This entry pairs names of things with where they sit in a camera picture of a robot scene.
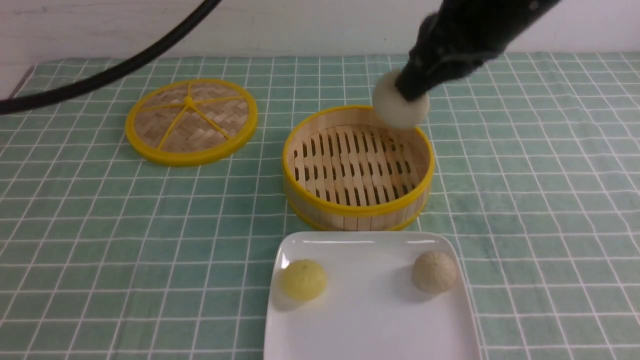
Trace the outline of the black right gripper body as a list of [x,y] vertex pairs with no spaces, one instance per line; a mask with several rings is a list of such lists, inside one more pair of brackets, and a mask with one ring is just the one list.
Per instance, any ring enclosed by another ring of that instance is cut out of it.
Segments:
[[502,55],[556,0],[444,0],[421,23],[395,88],[409,102]]

